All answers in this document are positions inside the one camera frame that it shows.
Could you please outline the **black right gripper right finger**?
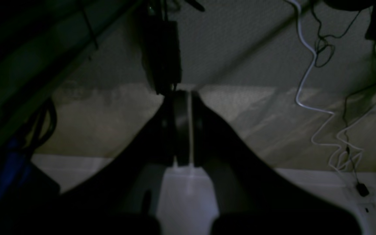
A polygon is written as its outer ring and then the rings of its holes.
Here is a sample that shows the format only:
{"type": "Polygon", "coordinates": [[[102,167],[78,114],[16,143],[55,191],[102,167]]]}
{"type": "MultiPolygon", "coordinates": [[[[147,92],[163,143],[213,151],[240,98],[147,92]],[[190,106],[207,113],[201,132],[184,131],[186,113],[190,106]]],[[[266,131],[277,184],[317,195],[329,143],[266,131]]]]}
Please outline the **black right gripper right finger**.
{"type": "Polygon", "coordinates": [[[192,93],[194,165],[210,177],[219,216],[212,235],[360,235],[349,211],[294,185],[263,162],[192,93]]]}

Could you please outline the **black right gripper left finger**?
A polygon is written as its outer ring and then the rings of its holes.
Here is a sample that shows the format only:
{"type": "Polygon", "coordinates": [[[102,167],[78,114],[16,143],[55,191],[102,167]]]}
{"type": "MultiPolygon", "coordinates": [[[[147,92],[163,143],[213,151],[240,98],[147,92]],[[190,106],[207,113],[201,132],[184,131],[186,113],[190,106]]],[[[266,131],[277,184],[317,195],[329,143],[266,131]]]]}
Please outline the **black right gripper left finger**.
{"type": "Polygon", "coordinates": [[[30,160],[38,143],[25,145],[30,124],[23,125],[0,149],[0,235],[125,235],[155,234],[161,226],[149,215],[151,191],[122,212],[137,177],[149,163],[170,165],[169,125],[173,96],[110,164],[65,193],[30,160]]]}

